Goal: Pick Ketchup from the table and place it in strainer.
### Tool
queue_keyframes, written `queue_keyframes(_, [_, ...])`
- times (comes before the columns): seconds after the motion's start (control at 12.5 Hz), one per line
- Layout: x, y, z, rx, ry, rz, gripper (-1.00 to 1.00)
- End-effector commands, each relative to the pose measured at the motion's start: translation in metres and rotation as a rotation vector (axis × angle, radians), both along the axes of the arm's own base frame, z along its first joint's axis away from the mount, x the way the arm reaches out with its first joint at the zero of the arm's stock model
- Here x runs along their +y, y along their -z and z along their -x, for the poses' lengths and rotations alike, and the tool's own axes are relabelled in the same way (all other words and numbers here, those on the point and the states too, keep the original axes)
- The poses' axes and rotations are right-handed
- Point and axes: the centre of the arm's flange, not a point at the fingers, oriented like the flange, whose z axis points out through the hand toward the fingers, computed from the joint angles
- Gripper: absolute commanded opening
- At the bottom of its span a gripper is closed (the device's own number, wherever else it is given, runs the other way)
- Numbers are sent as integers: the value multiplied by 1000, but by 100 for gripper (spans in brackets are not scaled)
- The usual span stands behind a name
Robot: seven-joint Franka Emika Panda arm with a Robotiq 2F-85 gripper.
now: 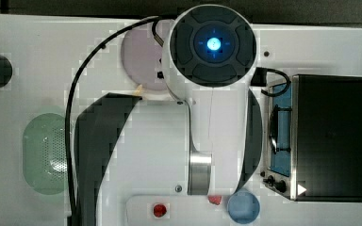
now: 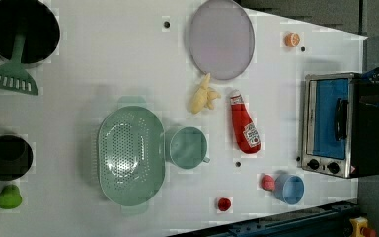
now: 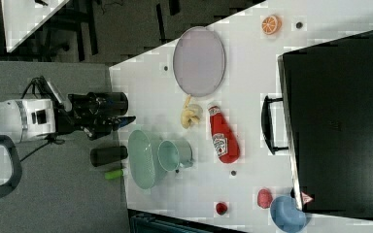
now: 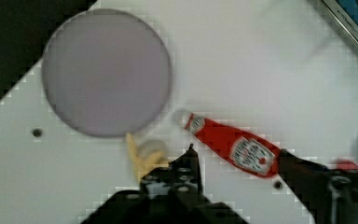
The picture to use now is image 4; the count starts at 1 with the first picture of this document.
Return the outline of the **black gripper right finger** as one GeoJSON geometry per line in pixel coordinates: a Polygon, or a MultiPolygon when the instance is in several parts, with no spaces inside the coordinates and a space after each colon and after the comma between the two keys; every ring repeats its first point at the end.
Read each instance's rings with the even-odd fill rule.
{"type": "Polygon", "coordinates": [[[358,170],[330,169],[283,149],[278,174],[315,224],[358,224],[358,170]]]}

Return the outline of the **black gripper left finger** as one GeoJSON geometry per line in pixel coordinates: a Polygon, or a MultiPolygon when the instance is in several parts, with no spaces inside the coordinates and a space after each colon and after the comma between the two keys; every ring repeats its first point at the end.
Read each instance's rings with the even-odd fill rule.
{"type": "Polygon", "coordinates": [[[145,175],[140,181],[140,195],[151,202],[164,202],[181,193],[202,193],[199,155],[193,146],[190,144],[167,167],[154,168],[145,175]]]}

